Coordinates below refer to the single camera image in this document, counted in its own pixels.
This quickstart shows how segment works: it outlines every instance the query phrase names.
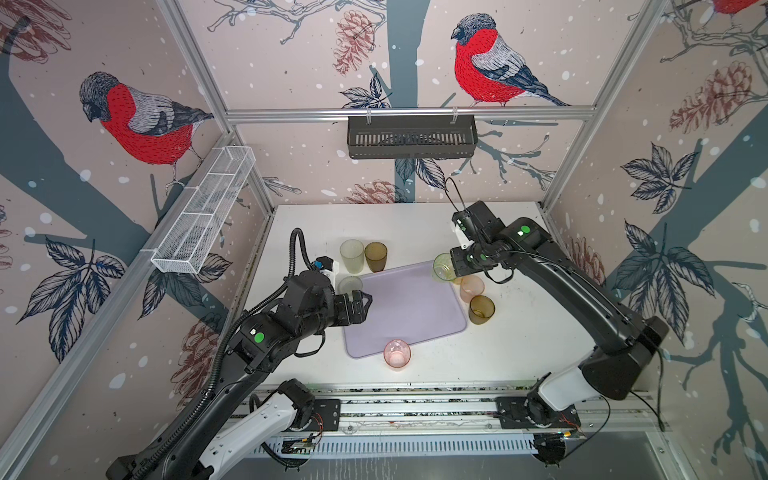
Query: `lavender tray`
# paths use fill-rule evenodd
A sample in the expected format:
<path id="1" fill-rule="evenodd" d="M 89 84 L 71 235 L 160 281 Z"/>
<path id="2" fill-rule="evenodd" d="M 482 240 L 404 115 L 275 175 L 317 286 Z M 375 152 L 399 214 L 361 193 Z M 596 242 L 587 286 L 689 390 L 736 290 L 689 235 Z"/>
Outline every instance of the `lavender tray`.
<path id="1" fill-rule="evenodd" d="M 467 314 L 453 286 L 436 279 L 431 260 L 360 279 L 373 304 L 365 322 L 344 327 L 346 352 L 354 359 L 383 352 L 390 340 L 414 345 L 467 328 Z"/>

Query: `table surface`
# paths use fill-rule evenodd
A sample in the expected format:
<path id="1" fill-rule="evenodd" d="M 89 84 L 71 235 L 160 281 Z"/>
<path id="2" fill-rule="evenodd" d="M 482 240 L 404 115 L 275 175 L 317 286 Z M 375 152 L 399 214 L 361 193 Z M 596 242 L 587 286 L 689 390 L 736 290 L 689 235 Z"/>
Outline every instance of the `table surface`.
<path id="1" fill-rule="evenodd" d="M 544 226 L 533 202 L 496 202 L 488 207 L 506 224 L 530 217 Z M 280 285 L 288 270 L 288 239 L 295 227 L 304 232 L 311 260 L 323 255 L 339 259 L 341 243 L 356 238 L 365 244 L 383 242 L 389 251 L 386 266 L 394 268 L 433 260 L 457 247 L 451 230 L 454 211 L 451 204 L 280 206 L 246 308 Z M 304 265 L 298 246 L 296 250 L 299 272 Z M 337 281 L 348 275 L 341 264 Z M 367 265 L 359 275 L 366 273 L 370 273 Z M 497 280 L 505 275 L 508 270 L 500 267 L 492 271 Z M 337 388 L 522 384 L 578 361 L 594 346 L 576 319 L 525 275 L 516 272 L 515 278 L 503 285 L 482 279 L 484 295 L 495 303 L 496 314 L 483 325 L 469 323 L 461 333 L 414 345 L 410 363 L 401 370 L 390 369 L 382 356 L 349 357 L 342 329 L 328 328 L 326 344 L 319 353 L 283 360 L 264 384 L 276 385 L 292 378 Z M 310 337 L 301 342 L 299 351 L 309 352 L 318 345 L 319 337 Z"/>

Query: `clear glass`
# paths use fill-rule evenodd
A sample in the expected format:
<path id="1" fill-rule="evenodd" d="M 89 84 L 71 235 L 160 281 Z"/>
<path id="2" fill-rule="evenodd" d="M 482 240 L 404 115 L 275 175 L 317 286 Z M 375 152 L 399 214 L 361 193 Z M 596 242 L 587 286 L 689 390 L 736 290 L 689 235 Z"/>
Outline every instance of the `clear glass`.
<path id="1" fill-rule="evenodd" d="M 362 280 L 354 275 L 345 276 L 339 282 L 339 287 L 336 289 L 336 295 L 345 293 L 351 300 L 353 290 L 362 290 Z"/>
<path id="2" fill-rule="evenodd" d="M 384 361 L 393 369 L 401 369 L 411 360 L 411 347 L 402 340 L 392 340 L 384 347 Z"/>
<path id="3" fill-rule="evenodd" d="M 365 258 L 364 251 L 365 249 L 360 240 L 347 240 L 341 244 L 339 253 L 341 253 L 346 271 L 353 275 L 362 272 L 363 258 Z"/>
<path id="4" fill-rule="evenodd" d="M 461 286 L 458 288 L 459 296 L 462 298 L 462 302 L 469 303 L 472 297 L 481 295 L 485 292 L 485 284 L 480 280 L 479 276 L 467 275 L 462 277 Z"/>
<path id="5" fill-rule="evenodd" d="M 450 253 L 440 253 L 435 261 L 432 262 L 432 268 L 435 269 L 435 275 L 440 280 L 451 282 L 456 279 L 456 272 L 453 270 L 453 262 Z"/>
<path id="6" fill-rule="evenodd" d="M 487 296 L 477 295 L 469 300 L 469 321 L 482 325 L 496 313 L 496 305 Z"/>
<path id="7" fill-rule="evenodd" d="M 386 266 L 386 245 L 381 242 L 369 243 L 366 247 L 366 260 L 372 272 L 380 272 Z"/>

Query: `bird wing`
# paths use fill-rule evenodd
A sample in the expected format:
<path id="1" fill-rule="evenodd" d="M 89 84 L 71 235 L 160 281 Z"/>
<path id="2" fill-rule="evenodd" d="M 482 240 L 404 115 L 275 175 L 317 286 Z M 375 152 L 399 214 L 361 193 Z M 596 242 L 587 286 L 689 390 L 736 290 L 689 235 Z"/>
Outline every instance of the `bird wing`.
<path id="1" fill-rule="evenodd" d="M 509 48 L 501 35 L 496 35 L 496 41 L 490 50 L 472 56 L 472 64 L 485 77 L 503 82 L 525 66 L 525 59 Z"/>
<path id="2" fill-rule="evenodd" d="M 143 91 L 128 87 L 134 98 L 136 113 L 128 127 L 137 134 L 160 136 L 173 130 L 174 103 L 165 95 L 145 94 Z"/>

